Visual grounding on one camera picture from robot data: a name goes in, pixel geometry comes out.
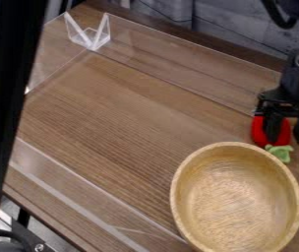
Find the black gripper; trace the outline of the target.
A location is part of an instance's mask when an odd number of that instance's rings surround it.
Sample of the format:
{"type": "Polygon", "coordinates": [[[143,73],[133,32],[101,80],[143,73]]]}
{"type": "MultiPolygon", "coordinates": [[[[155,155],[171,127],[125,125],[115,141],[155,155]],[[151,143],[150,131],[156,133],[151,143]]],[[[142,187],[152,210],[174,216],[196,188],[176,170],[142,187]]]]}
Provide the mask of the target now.
{"type": "Polygon", "coordinates": [[[278,140],[283,117],[298,118],[293,135],[299,144],[299,100],[289,94],[285,88],[278,87],[258,94],[254,115],[265,116],[262,128],[271,143],[278,140]]]}

